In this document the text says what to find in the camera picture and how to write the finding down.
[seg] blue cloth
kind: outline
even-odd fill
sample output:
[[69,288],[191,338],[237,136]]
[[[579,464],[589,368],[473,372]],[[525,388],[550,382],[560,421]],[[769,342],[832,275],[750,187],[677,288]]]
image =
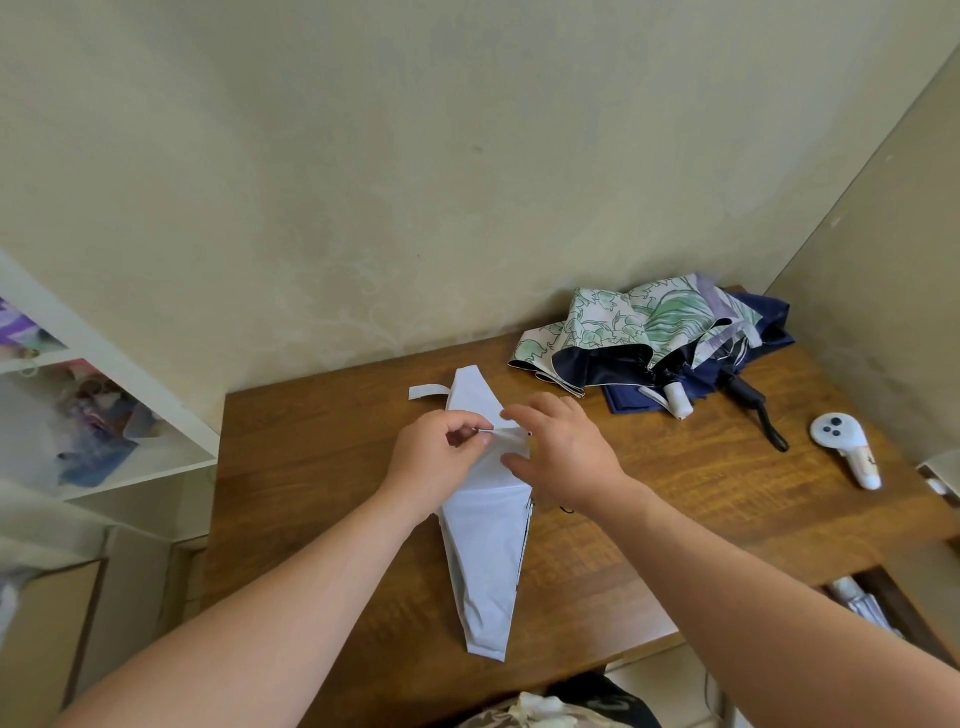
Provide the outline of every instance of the blue cloth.
[[[776,352],[794,343],[794,338],[786,332],[786,319],[790,313],[790,304],[779,299],[767,296],[757,296],[752,293],[734,293],[734,298],[742,301],[763,318],[756,326],[756,330],[763,340],[763,346],[756,349],[747,349],[743,360],[735,368],[731,362],[725,360],[708,359],[696,369],[688,365],[680,376],[686,395],[691,401],[702,400],[707,395],[716,392],[716,382],[720,371],[729,367],[736,372],[743,371],[750,362],[756,361],[768,353]],[[657,402],[640,394],[639,390],[629,384],[611,384],[603,387],[607,404],[614,415],[630,415],[635,412],[651,412],[662,410]]]

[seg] green leaf pattern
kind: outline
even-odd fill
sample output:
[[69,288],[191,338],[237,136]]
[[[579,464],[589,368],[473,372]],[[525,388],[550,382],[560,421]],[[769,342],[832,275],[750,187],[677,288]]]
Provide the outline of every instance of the green leaf pattern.
[[654,352],[653,366],[700,339],[693,362],[699,366],[725,341],[751,335],[758,340],[759,314],[720,289],[716,294],[734,312],[731,324],[717,325],[717,316],[697,287],[696,274],[647,283],[628,293],[578,288],[566,321],[525,331],[512,363],[532,364],[577,396],[583,390],[562,381],[552,364],[554,353],[570,347],[594,350],[644,344]]

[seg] wood grain surface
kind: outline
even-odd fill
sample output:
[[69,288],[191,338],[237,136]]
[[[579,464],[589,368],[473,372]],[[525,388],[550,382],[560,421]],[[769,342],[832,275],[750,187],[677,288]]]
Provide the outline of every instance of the wood grain surface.
[[[503,403],[559,388],[506,366],[518,336],[417,354],[240,392],[227,399],[206,574],[207,605],[235,592],[341,519],[376,489],[397,432],[477,364]],[[958,532],[894,446],[864,423],[884,486],[854,485],[807,428],[830,411],[860,417],[799,346],[753,364],[784,454],[727,398],[665,413],[614,416],[583,405],[627,473],[690,517],[808,584],[878,565],[884,550]],[[579,515],[535,512],[507,662],[468,655],[436,519],[416,529],[350,635],[304,725],[413,726],[600,666],[675,631],[606,536]]]

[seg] game controller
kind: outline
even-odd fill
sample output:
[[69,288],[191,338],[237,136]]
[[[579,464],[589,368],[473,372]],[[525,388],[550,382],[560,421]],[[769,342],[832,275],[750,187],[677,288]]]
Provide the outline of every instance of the game controller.
[[875,491],[882,485],[867,435],[853,417],[842,412],[822,415],[810,426],[810,437],[817,445],[840,450],[861,488]]

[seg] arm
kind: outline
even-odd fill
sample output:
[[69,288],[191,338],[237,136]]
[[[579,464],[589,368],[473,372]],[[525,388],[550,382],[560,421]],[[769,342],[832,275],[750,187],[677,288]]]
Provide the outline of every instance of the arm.
[[691,521],[620,469],[577,402],[504,416],[531,432],[517,477],[599,524],[757,728],[956,725],[960,673]]
[[406,427],[370,500],[137,655],[59,727],[296,726],[400,546],[489,444],[480,428],[492,425],[468,412],[431,412]]

